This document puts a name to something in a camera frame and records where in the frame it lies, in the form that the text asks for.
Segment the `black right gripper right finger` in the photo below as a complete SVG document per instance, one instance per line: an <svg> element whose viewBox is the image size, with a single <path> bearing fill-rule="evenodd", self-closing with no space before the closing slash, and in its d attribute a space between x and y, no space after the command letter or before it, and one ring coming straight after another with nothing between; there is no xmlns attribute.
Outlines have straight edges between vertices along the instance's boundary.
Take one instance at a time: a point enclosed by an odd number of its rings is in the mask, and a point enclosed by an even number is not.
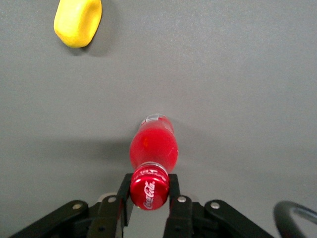
<svg viewBox="0 0 317 238"><path fill-rule="evenodd" d="M169 174L169 216L165 223L164 238L191 238L192 200L180 192L176 174Z"/></svg>

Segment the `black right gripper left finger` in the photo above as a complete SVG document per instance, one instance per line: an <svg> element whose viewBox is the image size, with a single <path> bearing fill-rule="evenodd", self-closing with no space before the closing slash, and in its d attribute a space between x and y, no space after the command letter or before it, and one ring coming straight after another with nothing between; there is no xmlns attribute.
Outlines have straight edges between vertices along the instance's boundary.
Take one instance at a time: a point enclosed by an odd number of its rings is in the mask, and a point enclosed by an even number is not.
<svg viewBox="0 0 317 238"><path fill-rule="evenodd" d="M92 220L89 238L122 238L133 210L130 198L132 174L126 174L116 195L105 197L99 205L97 216Z"/></svg>

